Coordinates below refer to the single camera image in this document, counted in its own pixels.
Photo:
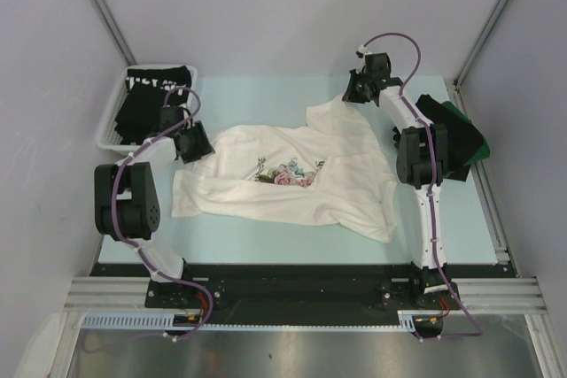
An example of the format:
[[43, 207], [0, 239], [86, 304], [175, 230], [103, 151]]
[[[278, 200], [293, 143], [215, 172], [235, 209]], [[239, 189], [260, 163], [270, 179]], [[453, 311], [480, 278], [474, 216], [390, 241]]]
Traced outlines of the white floral print t-shirt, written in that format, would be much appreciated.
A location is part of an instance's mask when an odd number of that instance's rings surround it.
[[212, 145], [214, 153], [176, 171], [173, 217], [339, 224], [392, 240], [397, 180], [369, 121], [340, 97], [307, 108], [303, 127], [240, 125]]

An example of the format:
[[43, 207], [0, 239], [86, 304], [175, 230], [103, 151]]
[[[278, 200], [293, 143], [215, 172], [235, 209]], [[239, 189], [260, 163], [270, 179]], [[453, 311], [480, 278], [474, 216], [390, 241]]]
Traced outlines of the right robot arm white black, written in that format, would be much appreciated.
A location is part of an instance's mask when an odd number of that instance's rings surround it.
[[412, 262], [406, 297], [421, 309], [447, 308], [451, 291], [440, 230], [440, 192], [448, 162], [445, 126], [435, 124], [405, 95], [403, 82], [392, 76], [385, 53], [361, 47], [357, 68], [343, 95], [348, 103], [375, 103], [400, 133], [395, 169], [401, 183], [413, 188], [419, 214], [420, 251]]

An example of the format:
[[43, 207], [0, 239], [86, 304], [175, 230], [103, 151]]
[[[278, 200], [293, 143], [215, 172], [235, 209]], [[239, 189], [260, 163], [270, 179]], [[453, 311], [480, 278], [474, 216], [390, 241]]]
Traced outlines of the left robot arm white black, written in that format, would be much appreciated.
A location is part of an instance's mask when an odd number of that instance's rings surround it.
[[153, 281], [167, 282], [164, 294], [179, 307], [194, 300], [196, 286], [183, 277], [184, 259], [152, 240], [161, 220], [154, 174], [178, 159], [189, 164], [213, 153], [201, 121], [185, 107], [166, 106], [155, 136], [122, 161], [100, 165], [94, 172], [98, 232], [131, 249]]

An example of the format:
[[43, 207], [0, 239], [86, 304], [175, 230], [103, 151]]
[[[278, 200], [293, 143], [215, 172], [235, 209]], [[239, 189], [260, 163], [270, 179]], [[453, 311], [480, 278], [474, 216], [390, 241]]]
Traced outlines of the white plastic laundry basket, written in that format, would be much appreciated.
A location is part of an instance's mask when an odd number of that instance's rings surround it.
[[120, 108], [127, 97], [127, 74], [129, 70], [135, 69], [169, 69], [181, 67], [182, 64], [142, 64], [126, 67], [117, 77], [110, 96], [106, 102], [103, 115], [98, 123], [95, 142], [100, 150], [108, 150], [119, 155], [128, 155], [131, 151], [139, 148], [135, 144], [124, 144], [123, 138], [116, 132], [115, 119]]

